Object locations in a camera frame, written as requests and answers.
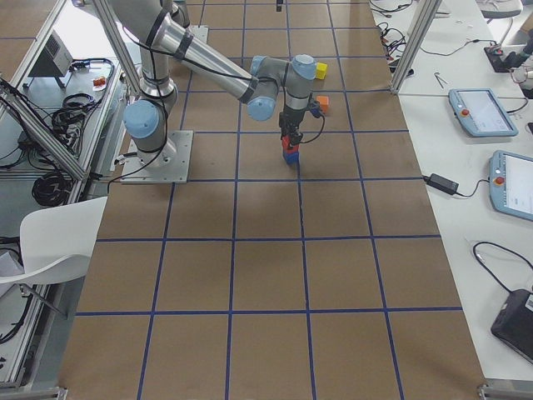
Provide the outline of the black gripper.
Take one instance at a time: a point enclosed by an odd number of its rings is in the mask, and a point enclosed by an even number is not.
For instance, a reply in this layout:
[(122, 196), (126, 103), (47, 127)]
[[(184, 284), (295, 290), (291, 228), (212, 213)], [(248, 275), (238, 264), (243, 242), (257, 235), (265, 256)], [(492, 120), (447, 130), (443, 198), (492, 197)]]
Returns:
[(300, 109), (294, 109), (285, 104), (282, 111), (279, 113), (278, 124), (281, 129), (281, 140), (285, 142), (290, 141), (291, 133), (291, 145), (299, 146), (303, 134), (300, 133), (300, 124), (303, 121), (307, 111), (307, 106)]

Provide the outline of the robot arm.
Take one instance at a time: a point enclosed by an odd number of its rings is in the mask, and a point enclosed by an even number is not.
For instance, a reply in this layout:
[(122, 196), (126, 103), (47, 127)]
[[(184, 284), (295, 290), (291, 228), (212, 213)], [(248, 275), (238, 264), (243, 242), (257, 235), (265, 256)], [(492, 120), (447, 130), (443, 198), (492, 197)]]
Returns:
[(167, 70), (153, 72), (153, 63), (164, 63), (172, 57), (245, 103), (248, 116), (256, 121), (271, 118), (282, 90), (284, 106), (279, 115), (282, 155), (287, 164), (299, 161), (303, 138), (299, 126), (305, 113), (321, 116), (320, 106), (312, 98), (315, 58), (298, 54), (287, 61), (255, 56), (248, 72), (194, 37), (188, 29), (188, 18), (173, 14), (172, 2), (111, 1), (110, 6), (118, 21), (140, 42), (146, 54), (142, 77), (155, 89), (163, 89)]

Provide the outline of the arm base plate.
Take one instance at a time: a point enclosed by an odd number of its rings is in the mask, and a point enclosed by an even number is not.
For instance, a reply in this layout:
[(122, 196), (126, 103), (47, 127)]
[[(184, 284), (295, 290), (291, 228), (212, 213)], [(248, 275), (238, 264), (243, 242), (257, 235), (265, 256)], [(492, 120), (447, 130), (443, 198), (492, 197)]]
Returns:
[(156, 184), (156, 183), (187, 183), (191, 161), (194, 132), (192, 130), (170, 131), (167, 145), (155, 161), (148, 164), (152, 157), (141, 152), (137, 154), (137, 146), (131, 139), (128, 151), (136, 153), (125, 160), (122, 169), (121, 183)]

